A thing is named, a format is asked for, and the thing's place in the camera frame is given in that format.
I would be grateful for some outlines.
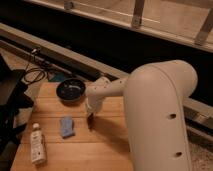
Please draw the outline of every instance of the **wire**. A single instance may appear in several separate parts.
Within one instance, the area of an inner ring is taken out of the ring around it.
[[[36,60],[36,55],[40,52],[40,49],[36,48],[33,49],[30,54],[29,54],[29,59],[28,59],[28,63],[25,67],[25,75],[24,75],[24,81],[27,83],[27,85],[31,85],[33,83],[39,82],[45,78],[47,78],[47,80],[50,80],[50,73],[60,73],[63,71],[55,69],[52,67],[52,64],[46,60]],[[34,67],[34,68],[29,68],[30,63],[33,62],[36,65],[38,65],[38,67]],[[33,79],[29,79],[29,75],[35,75],[33,77]]]

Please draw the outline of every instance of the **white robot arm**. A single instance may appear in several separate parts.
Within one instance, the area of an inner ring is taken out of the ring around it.
[[[134,171],[192,171],[182,101],[196,84],[184,61],[147,64],[128,78],[88,86],[86,108],[97,113],[105,97],[123,95]]]

